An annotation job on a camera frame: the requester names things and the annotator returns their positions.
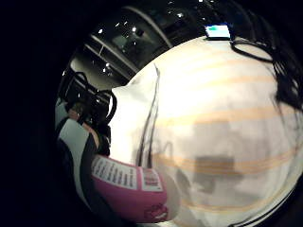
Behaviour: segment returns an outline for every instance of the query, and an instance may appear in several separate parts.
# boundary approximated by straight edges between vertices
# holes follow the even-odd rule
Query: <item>screen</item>
[[[227,25],[206,26],[205,31],[208,38],[230,38]]]

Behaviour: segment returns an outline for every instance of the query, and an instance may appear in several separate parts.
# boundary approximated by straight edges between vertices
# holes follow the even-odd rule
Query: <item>white label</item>
[[[115,186],[137,189],[136,168],[98,156],[92,164],[93,176]]]
[[[206,26],[205,27],[206,32],[209,37],[215,38],[215,37],[225,37],[225,38],[230,38],[230,33],[228,30],[228,26]]]
[[[151,168],[141,168],[142,191],[163,191],[158,173]]]

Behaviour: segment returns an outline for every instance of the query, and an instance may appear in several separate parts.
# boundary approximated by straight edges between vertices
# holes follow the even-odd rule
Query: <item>pink object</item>
[[[97,155],[92,164],[95,188],[121,217],[139,223],[174,218],[179,195],[169,176],[152,168],[121,163]]]

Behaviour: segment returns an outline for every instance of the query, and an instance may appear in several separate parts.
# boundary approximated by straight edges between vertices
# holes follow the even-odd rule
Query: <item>white cloth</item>
[[[176,181],[182,204],[174,220],[153,226],[228,226],[259,217],[288,195],[303,169],[302,114],[276,105],[270,63],[233,52],[229,42],[180,44],[113,89],[111,157],[136,164],[155,66],[153,166]]]

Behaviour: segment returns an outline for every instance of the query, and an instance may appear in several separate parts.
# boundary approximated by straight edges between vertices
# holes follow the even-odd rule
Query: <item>dark background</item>
[[[61,74],[73,51],[100,18],[126,2],[0,2],[1,226],[100,226],[56,175],[53,113]],[[299,1],[238,2],[264,16],[302,62]],[[268,226],[302,225],[302,189],[301,183]]]

